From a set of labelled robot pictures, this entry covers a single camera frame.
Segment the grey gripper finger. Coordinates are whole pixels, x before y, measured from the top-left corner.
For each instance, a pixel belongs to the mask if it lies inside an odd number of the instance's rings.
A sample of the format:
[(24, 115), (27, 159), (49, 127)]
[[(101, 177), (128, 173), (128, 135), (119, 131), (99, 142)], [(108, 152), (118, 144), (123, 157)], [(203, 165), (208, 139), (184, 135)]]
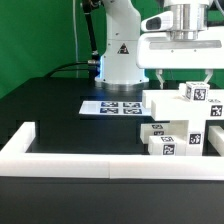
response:
[(205, 70), (205, 79), (204, 79), (204, 82), (205, 83), (208, 83), (210, 81), (210, 79), (212, 78), (213, 76), (213, 73), (214, 73), (214, 70), (213, 69), (206, 69)]
[(163, 89), (164, 88), (164, 79), (163, 79), (163, 70), (162, 69), (156, 69), (156, 77), (160, 83), (160, 89)]

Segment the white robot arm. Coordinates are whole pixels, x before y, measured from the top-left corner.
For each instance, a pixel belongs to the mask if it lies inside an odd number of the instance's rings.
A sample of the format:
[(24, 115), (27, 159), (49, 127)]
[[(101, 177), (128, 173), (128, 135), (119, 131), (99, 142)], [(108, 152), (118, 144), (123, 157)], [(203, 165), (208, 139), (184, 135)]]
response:
[(143, 20), (131, 0), (102, 0), (107, 18), (106, 51), (95, 83), (132, 89), (149, 82), (146, 69), (224, 69), (224, 25), (210, 25), (207, 12), (222, 0), (157, 0), (164, 12)]

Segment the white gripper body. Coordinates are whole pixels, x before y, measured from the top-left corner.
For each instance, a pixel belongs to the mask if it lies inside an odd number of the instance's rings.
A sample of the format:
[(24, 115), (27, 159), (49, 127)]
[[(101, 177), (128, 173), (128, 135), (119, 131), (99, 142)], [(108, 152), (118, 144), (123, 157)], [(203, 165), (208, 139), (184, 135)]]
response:
[(136, 62), (143, 69), (223, 69), (224, 24), (206, 9), (169, 9), (141, 22)]

